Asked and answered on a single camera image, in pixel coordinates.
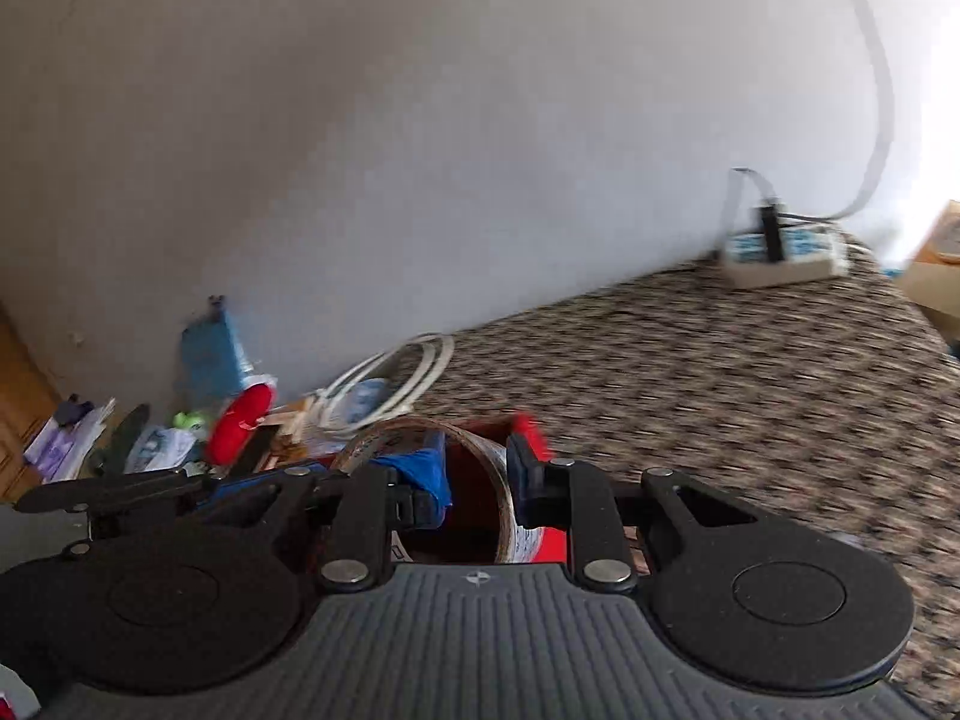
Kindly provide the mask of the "large tape roll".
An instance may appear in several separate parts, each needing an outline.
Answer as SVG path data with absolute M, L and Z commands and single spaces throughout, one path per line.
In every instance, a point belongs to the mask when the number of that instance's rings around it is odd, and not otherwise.
M 511 422 L 493 424 L 493 437 L 424 416 L 382 421 L 348 442 L 332 461 L 334 472 L 352 475 L 376 457 L 443 450 L 452 505 L 436 530 L 402 527 L 389 515 L 387 530 L 398 561 L 430 564 L 517 564 L 537 553 L 540 533 L 516 523 L 506 468 Z

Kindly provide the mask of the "red cardboard box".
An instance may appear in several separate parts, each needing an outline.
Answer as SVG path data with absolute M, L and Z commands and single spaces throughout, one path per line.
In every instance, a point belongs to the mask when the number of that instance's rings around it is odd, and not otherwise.
M 537 564 L 566 559 L 565 532 L 532 520 L 549 461 L 526 413 L 467 422 L 402 416 L 348 440 L 331 468 L 352 475 L 386 466 L 425 496 L 427 522 L 394 528 L 412 561 Z

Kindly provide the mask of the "pile of folded clothes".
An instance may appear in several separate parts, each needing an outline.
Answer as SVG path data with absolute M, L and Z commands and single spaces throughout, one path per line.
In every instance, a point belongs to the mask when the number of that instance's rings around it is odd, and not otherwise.
M 179 411 L 169 424 L 160 424 L 151 406 L 140 403 L 106 444 L 91 452 L 86 468 L 96 478 L 179 470 L 199 458 L 206 436 L 208 421 L 200 411 Z

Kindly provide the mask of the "red oval case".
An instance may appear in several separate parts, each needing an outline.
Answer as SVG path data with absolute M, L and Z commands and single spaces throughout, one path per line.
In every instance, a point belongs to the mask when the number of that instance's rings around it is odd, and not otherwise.
M 275 388 L 254 383 L 238 395 L 215 422 L 205 447 L 205 461 L 212 466 L 235 465 L 252 439 L 262 418 L 274 403 Z

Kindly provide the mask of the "blue pouch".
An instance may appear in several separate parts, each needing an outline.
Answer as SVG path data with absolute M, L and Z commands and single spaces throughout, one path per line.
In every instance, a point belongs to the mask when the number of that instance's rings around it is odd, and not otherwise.
M 218 405 L 242 392 L 251 366 L 224 296 L 210 296 L 205 312 L 182 330 L 179 359 L 189 410 Z

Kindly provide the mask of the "patterned tablecloth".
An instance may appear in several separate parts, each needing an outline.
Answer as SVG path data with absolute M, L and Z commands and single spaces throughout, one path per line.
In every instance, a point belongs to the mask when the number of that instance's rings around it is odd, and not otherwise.
M 562 457 L 675 466 L 887 556 L 916 600 L 896 682 L 957 713 L 958 364 L 864 247 L 839 280 L 692 262 L 464 330 L 420 411 L 524 411 Z

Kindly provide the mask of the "black charger plug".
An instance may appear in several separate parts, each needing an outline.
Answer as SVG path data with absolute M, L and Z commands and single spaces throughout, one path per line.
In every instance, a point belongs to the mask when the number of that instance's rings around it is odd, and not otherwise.
M 758 209 L 760 234 L 765 247 L 768 263 L 781 263 L 784 260 L 784 245 L 781 236 L 781 216 L 776 200 L 766 200 Z

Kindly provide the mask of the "white power strip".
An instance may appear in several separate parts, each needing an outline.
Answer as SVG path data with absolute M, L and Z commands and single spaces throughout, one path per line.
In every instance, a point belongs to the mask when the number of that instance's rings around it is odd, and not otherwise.
M 727 278 L 739 289 L 776 288 L 850 273 L 846 241 L 826 224 L 783 227 L 781 254 L 781 259 L 773 262 L 761 232 L 742 232 L 724 244 L 719 261 Z

